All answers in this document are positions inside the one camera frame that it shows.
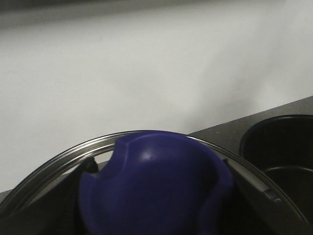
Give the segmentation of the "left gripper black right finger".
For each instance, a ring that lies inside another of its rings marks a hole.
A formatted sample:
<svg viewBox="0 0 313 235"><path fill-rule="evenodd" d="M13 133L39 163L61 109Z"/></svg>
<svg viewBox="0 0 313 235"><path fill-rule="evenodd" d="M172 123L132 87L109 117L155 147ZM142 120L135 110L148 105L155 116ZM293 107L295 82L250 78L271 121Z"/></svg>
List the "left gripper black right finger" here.
<svg viewBox="0 0 313 235"><path fill-rule="evenodd" d="M232 160L223 160L233 174L235 183L246 201L276 235L307 235L308 223L304 222L283 203L260 179Z"/></svg>

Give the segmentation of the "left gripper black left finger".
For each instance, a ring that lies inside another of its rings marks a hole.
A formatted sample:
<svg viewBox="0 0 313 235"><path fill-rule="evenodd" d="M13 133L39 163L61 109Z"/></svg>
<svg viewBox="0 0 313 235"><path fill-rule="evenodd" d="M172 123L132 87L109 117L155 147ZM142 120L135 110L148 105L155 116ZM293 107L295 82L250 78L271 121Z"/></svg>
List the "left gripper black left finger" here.
<svg viewBox="0 0 313 235"><path fill-rule="evenodd" d="M87 235L78 207L83 173L96 173L94 158L84 160L57 186L26 208L0 220L2 235Z"/></svg>

